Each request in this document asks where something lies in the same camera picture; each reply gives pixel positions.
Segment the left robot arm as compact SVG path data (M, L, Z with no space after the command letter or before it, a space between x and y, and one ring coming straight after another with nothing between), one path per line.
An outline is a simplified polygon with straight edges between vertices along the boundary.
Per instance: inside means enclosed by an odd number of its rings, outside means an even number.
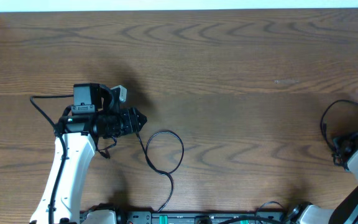
M99 139L139 132L147 118L136 108L121 108L127 98L122 85L109 88L97 83L73 86L73 104L57 122L51 121L55 155L48 181L31 223L79 223L80 204L90 162L98 152Z

